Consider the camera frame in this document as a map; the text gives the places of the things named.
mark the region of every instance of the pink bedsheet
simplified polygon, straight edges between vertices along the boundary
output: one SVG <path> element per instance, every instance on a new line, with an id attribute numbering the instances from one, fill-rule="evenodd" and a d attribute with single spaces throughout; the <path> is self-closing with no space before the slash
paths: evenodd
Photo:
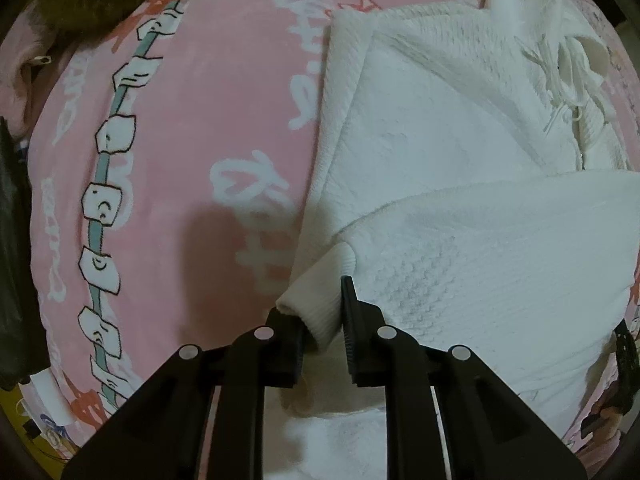
<path id="1" fill-rule="evenodd" d="M 29 159 L 33 276 L 76 444 L 179 346 L 231 343 L 286 287 L 332 10 L 432 1 L 149 0 L 76 52 Z M 640 169 L 638 78 L 573 1 L 611 49 L 606 91 Z"/>

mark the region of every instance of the ribbed cuff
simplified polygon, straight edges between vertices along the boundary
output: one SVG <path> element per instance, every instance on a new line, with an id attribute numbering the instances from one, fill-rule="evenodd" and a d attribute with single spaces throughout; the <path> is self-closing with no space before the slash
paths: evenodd
<path id="1" fill-rule="evenodd" d="M 324 351 L 340 330 L 340 278 L 352 275 L 355 267 L 353 249 L 340 242 L 276 300 L 281 311 L 302 319 L 319 351 Z"/>

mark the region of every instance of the white garment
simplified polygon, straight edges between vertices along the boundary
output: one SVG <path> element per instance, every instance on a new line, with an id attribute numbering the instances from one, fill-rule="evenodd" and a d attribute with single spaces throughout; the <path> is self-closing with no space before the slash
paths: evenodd
<path id="1" fill-rule="evenodd" d="M 342 274 L 420 343 L 469 345 L 558 435 L 622 318 L 640 176 L 576 173 L 626 168 L 599 90 L 606 47 L 566 0 L 488 1 L 334 13 L 316 166 L 277 302 L 328 351 L 305 357 L 282 398 L 308 418 L 267 410 L 298 443 L 293 469 L 268 478 L 385 477 L 383 396 L 350 385 L 334 339 Z"/>

